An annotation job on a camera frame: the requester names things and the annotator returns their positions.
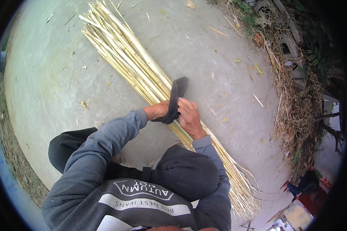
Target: gray hoodie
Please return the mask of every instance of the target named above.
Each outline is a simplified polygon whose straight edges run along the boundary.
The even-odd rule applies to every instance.
[[[168,225],[195,231],[207,227],[231,229],[229,178],[209,135],[193,141],[193,148],[213,161],[220,182],[195,209],[157,184],[129,178],[103,181],[111,157],[146,124],[142,109],[113,119],[70,156],[63,176],[42,204],[42,215],[51,230],[129,231]]]

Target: person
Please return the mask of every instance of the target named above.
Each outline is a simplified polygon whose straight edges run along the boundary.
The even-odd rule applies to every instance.
[[[51,230],[231,229],[229,178],[200,124],[197,104],[178,99],[180,126],[196,152],[173,145],[143,171],[112,161],[148,121],[167,114],[168,104],[131,111],[100,130],[64,132],[50,142],[49,160],[63,173],[41,207]]]
[[[310,195],[311,201],[314,201],[318,195],[319,178],[316,176],[315,167],[310,166],[303,178],[298,184],[298,187],[287,182],[287,188],[293,194],[292,202],[297,200],[303,193]]]

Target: black strap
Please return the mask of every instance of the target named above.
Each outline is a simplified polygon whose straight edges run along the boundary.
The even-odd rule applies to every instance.
[[[177,109],[179,108],[177,106],[177,101],[179,100],[179,97],[184,97],[188,88],[188,82],[189,79],[185,76],[173,81],[167,115],[165,117],[154,119],[152,120],[153,122],[170,124],[179,117],[180,113],[177,112]]]
[[[141,180],[144,182],[150,182],[150,173],[152,169],[149,167],[143,167],[143,173],[141,174]]]

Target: dark pants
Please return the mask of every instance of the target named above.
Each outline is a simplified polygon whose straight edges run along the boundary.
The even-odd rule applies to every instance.
[[[301,193],[308,183],[308,177],[307,174],[305,174],[302,178],[302,180],[299,182],[298,187],[292,185],[291,183],[287,184],[287,187],[289,191],[293,194],[293,196],[296,196],[297,194]]]
[[[63,132],[51,140],[49,160],[63,173],[71,154],[79,149],[88,136],[96,132],[95,127],[78,131]],[[161,185],[187,201],[196,201],[211,195],[219,183],[219,173],[215,164],[206,156],[178,145],[173,145],[162,156],[155,170],[145,168],[140,171],[111,162],[104,180],[132,178]]]

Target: bundle of reeds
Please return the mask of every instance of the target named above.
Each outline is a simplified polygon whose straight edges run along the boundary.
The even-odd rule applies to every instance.
[[[100,2],[89,3],[89,6],[89,13],[84,14],[84,16],[79,15],[79,18],[86,22],[82,33],[90,40],[98,53],[125,78],[148,104],[153,105],[169,100],[171,81],[141,45],[117,8],[113,5],[124,23],[121,23]],[[253,219],[262,208],[262,200],[259,199],[257,190],[251,186],[237,166],[245,169],[231,158],[216,136],[202,121],[201,124],[204,130],[211,135],[212,144],[222,159],[230,178],[229,197],[234,212],[243,219]],[[193,139],[180,127],[177,121],[168,126],[188,150],[194,151]]]

